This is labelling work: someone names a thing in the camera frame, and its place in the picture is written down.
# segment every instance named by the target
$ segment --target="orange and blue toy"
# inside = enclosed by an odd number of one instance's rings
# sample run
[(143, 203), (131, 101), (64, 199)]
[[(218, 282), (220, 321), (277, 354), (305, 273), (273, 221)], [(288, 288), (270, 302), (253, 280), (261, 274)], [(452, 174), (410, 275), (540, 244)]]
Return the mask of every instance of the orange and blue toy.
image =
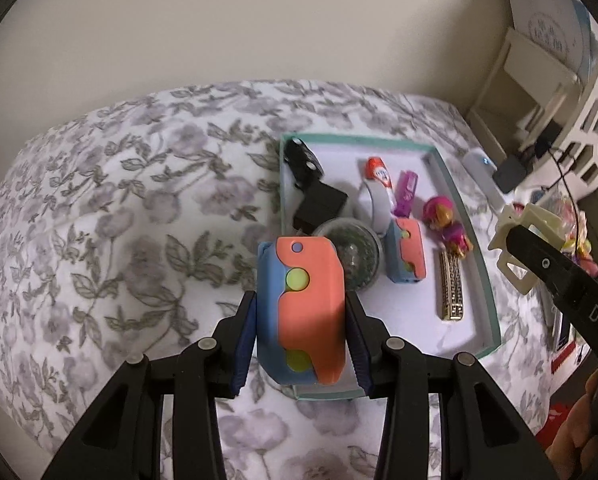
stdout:
[(394, 218), (385, 235), (386, 274), (394, 283), (416, 283), (426, 277), (419, 222)]
[(278, 384), (339, 380), (346, 363), (344, 273), (327, 238), (259, 245), (257, 358)]

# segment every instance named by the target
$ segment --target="white device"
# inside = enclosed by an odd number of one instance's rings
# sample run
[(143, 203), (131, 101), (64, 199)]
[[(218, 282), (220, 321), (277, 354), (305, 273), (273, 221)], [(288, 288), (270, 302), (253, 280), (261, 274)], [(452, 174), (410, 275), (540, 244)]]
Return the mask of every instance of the white device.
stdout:
[(393, 206), (384, 185), (378, 180), (364, 180), (353, 205), (353, 215), (380, 237), (385, 236), (393, 219)]
[(511, 203), (514, 193), (504, 194), (492, 180), (495, 164), (481, 148), (473, 148), (461, 159), (463, 167), (477, 183), (496, 213), (501, 213), (506, 204)]

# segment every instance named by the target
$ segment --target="screw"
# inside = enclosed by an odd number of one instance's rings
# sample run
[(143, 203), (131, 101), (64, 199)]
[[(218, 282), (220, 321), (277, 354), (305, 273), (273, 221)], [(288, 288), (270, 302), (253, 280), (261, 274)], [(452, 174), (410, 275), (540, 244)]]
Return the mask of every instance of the screw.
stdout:
[(212, 337), (204, 337), (199, 340), (197, 346), (202, 350), (212, 350), (215, 346), (217, 346), (217, 340)]
[(468, 354), (468, 352), (461, 352), (457, 355), (457, 361), (460, 362), (463, 366), (472, 366), (476, 359), (474, 355)]
[(134, 354), (130, 354), (128, 357), (126, 357), (126, 363), (129, 365), (138, 365), (143, 360), (144, 354), (141, 354), (140, 352), (135, 352)]
[(385, 345), (392, 350), (401, 350), (406, 346), (404, 340), (400, 337), (389, 337), (385, 342)]

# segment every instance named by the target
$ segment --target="bed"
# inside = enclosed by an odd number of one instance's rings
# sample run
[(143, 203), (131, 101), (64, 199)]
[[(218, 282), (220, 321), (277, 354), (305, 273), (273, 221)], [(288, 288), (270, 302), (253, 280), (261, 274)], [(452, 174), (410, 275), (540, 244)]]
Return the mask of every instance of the bed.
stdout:
[[(162, 91), (30, 140), (0, 186), (0, 406), (54, 452), (125, 357), (159, 358), (208, 336), (254, 287), (259, 242), (279, 234), (279, 135), (331, 132), (434, 144), (482, 248), (495, 218), (460, 163), (477, 145), (431, 98), (311, 80)], [(485, 252), (502, 346), (482, 362), (533, 431), (550, 364), (537, 295), (519, 296)], [(297, 401), (252, 359), (218, 402), (233, 479), (372, 477), (385, 402)], [(171, 476), (172, 413), (161, 468)], [(429, 470), (439, 474), (431, 397)]]

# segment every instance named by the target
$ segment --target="black box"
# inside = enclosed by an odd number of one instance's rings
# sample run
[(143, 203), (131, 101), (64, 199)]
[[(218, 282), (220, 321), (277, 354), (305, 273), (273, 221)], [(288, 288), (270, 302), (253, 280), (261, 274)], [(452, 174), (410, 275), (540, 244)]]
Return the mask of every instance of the black box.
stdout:
[(492, 180), (495, 181), (501, 192), (510, 193), (524, 181), (528, 173), (527, 166), (516, 156), (510, 155), (496, 168)]
[(293, 217), (293, 227), (311, 235), (321, 224), (339, 216), (348, 195), (316, 180), (305, 191), (303, 201)]

